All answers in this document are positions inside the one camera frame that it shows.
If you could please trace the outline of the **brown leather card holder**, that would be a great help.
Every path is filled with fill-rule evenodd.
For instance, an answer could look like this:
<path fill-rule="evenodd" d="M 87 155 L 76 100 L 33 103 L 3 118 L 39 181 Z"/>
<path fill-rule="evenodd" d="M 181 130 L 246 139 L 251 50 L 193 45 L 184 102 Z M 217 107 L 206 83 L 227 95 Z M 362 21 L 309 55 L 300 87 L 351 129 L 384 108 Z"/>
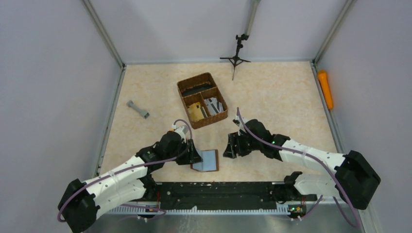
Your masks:
<path fill-rule="evenodd" d="M 198 150 L 202 162 L 190 165 L 190 168 L 198 172 L 215 172 L 219 170 L 218 150 Z"/>

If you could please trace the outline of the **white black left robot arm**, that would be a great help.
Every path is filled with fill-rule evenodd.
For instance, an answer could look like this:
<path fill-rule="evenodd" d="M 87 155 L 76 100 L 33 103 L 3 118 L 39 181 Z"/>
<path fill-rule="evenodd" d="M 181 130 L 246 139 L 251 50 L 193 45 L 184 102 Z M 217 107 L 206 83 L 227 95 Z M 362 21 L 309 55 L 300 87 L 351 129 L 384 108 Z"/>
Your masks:
<path fill-rule="evenodd" d="M 113 208 L 131 200 L 153 199 L 156 188 L 151 173 L 165 163 L 191 165 L 202 161 L 192 139 L 169 131 L 118 167 L 86 181 L 71 181 L 58 204 L 57 220 L 67 223 L 72 232 L 82 233 Z"/>

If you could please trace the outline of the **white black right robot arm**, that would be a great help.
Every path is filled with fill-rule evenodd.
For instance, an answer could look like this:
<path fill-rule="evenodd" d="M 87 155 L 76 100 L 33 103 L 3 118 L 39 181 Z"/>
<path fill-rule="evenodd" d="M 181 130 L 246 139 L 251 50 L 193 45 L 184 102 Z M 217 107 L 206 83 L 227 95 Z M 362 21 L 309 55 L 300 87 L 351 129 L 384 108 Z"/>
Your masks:
<path fill-rule="evenodd" d="M 340 197 L 355 209 L 365 210 L 381 183 L 381 178 L 366 158 L 355 150 L 333 153 L 301 144 L 294 139 L 272 134 L 257 119 L 235 117 L 238 131 L 228 134 L 224 157 L 235 159 L 254 151 L 269 159 L 293 163 L 319 175 L 293 172 L 284 179 L 285 194 L 291 200 L 303 195 Z"/>

